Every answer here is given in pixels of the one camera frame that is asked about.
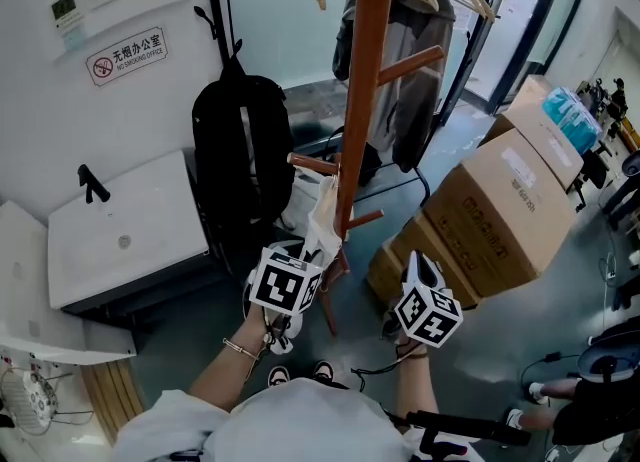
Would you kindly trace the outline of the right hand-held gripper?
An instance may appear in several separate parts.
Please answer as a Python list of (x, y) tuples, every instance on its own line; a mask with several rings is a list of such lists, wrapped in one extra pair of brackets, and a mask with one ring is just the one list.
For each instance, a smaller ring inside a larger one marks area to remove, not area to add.
[(441, 268), (424, 253), (412, 250), (401, 275), (401, 296), (385, 313), (382, 336), (439, 348), (463, 322), (462, 308), (446, 286)]

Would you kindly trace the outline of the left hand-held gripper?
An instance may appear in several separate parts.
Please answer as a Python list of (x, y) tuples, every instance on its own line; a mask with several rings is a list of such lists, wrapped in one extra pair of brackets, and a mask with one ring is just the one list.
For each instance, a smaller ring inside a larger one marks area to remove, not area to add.
[(322, 269), (291, 255), (296, 244), (264, 247), (257, 266), (249, 273), (243, 291), (243, 310), (262, 308), (266, 334), (264, 344), (273, 354), (287, 354), (303, 325), (303, 313), (312, 305)]

